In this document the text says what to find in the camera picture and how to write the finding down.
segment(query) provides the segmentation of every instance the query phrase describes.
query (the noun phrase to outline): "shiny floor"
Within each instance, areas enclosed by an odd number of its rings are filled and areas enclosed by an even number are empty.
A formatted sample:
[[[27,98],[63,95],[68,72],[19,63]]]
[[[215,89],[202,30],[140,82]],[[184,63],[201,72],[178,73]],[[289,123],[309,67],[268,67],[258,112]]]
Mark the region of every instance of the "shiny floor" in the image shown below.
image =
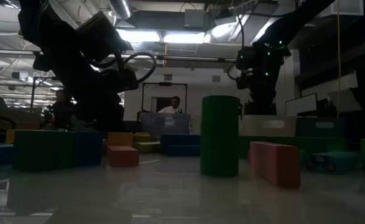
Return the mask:
[[[0,223],[365,223],[365,173],[302,172],[299,190],[251,174],[200,175],[199,158],[16,174],[0,167]]]

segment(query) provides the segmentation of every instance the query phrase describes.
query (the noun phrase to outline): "yellow cord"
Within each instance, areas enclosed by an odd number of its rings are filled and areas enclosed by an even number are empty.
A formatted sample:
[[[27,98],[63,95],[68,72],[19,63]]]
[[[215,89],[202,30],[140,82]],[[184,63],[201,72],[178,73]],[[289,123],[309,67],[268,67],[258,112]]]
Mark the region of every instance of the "yellow cord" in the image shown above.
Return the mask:
[[[341,91],[341,38],[340,38],[340,0],[337,0],[337,41],[338,41],[338,92],[337,118],[340,118],[340,91]]]

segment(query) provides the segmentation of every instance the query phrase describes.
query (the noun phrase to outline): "ceiling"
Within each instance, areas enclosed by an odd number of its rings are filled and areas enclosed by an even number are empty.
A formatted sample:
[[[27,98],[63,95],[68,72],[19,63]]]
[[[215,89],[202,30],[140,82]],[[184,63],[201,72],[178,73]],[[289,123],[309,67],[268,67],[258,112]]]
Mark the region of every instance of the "ceiling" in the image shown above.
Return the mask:
[[[40,49],[22,40],[18,35],[19,30],[18,13],[19,8],[18,1],[15,0],[0,0],[0,49],[6,50],[31,50],[39,51]],[[131,24],[140,24],[140,20],[137,16],[138,14],[157,11],[155,13],[166,12],[167,14],[178,15],[179,17],[184,16],[185,9],[193,9],[194,7],[198,10],[204,10],[210,15],[214,16],[217,8],[219,7],[229,7],[231,4],[238,6],[247,1],[210,1],[210,0],[194,0],[190,1],[193,5],[185,3],[185,1],[162,1],[162,0],[140,0],[131,1],[134,8],[134,13],[132,17],[127,21],[134,21],[130,24],[126,21],[121,21],[117,23],[119,29],[123,27],[131,27]],[[105,12],[106,16],[110,21],[113,21],[113,17],[108,13],[111,11],[111,6],[109,0],[50,0],[51,6],[54,11],[65,21],[67,21],[74,28],[78,27],[80,24],[86,22],[96,11]],[[259,1],[256,0],[253,5],[245,4],[245,13],[257,12],[263,14],[285,14],[295,9],[294,0],[280,0],[280,1]],[[263,16],[248,16],[247,21],[244,25],[245,33],[245,45],[250,45],[251,42],[258,37],[259,33],[264,31],[264,26],[270,22],[274,22],[275,19]],[[153,18],[144,17],[144,20],[150,21]],[[305,40],[308,39],[309,35],[314,35],[316,30],[333,19],[321,18],[314,20],[312,26],[307,26],[302,30],[300,35],[297,36],[296,40],[293,41],[292,47],[297,47]],[[159,32],[162,34],[165,32],[161,30],[162,26],[167,23],[167,19],[158,19],[153,22],[151,26],[158,26]],[[238,50],[241,48],[242,36],[239,32],[239,27],[234,26],[231,34],[227,38],[222,37],[219,39],[211,39],[209,44],[173,44],[173,43],[160,43],[160,42],[148,42],[147,48],[154,54],[166,54],[166,55],[178,55],[178,56],[196,56],[196,57],[219,57],[219,58],[235,58],[237,56]],[[30,105],[30,94],[32,92],[32,87],[29,86],[32,82],[29,80],[16,80],[11,77],[12,72],[27,71],[29,76],[33,77],[41,76],[42,72],[35,71],[32,68],[34,59],[32,57],[20,57],[17,55],[4,55],[0,54],[0,93],[8,94],[2,95],[6,96],[9,100],[10,105],[28,106]],[[132,63],[133,67],[137,69],[143,69],[147,65],[145,62],[136,60]],[[184,62],[184,61],[168,61],[167,67],[180,67],[180,68],[227,68],[229,65],[225,63],[210,63],[210,62]],[[50,100],[54,98],[54,91],[51,87],[61,86],[61,83],[56,81],[47,80],[47,84],[41,84],[35,91],[38,96],[38,101],[35,101],[36,106],[45,105],[50,103]],[[9,86],[14,85],[16,89],[9,90]]]

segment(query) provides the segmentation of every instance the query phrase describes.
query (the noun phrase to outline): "red foam block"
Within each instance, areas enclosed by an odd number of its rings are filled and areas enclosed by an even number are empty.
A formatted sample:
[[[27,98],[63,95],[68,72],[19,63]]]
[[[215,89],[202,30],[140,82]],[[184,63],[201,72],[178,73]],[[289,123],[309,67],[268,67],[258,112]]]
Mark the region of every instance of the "red foam block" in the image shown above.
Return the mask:
[[[251,142],[250,163],[254,172],[278,187],[300,187],[300,153],[295,146]]]
[[[108,159],[113,167],[138,166],[139,151],[130,146],[108,146]]]

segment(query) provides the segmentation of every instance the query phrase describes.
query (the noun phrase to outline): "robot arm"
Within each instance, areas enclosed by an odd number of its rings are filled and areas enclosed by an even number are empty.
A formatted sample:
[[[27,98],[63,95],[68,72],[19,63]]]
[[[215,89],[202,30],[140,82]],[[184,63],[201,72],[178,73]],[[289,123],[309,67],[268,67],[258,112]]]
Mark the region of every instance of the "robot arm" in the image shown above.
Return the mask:
[[[62,21],[49,1],[20,0],[19,22],[23,36],[39,46],[43,55],[36,55],[34,68],[52,70],[77,101],[75,115],[87,122],[96,121],[96,129],[125,131],[122,123],[124,109],[118,93],[138,88],[156,68],[153,55],[135,54],[125,61],[121,52],[127,45],[106,16],[99,12],[75,30]],[[115,59],[100,64],[109,54]],[[152,69],[140,80],[124,64],[136,55],[152,58]],[[116,63],[118,70],[97,72],[91,65],[106,68]]]
[[[242,71],[242,75],[236,79],[236,83],[239,89],[250,89],[252,114],[275,113],[272,103],[276,95],[276,81],[284,57],[290,56],[287,45],[306,23],[334,1],[305,1],[296,11],[286,14],[268,27],[265,34],[253,43],[254,54],[248,48],[239,51],[236,68]]]

